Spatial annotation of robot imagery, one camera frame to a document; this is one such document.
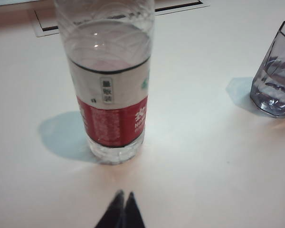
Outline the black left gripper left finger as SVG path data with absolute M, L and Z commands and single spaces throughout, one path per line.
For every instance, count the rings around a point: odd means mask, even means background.
M 124 215 L 124 191 L 118 190 L 105 213 L 98 221 L 96 228 L 122 228 Z

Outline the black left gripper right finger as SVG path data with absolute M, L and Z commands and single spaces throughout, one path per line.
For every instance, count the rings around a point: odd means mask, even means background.
M 136 203 L 133 192 L 130 192 L 124 208 L 124 227 L 125 228 L 145 228 L 143 218 Z

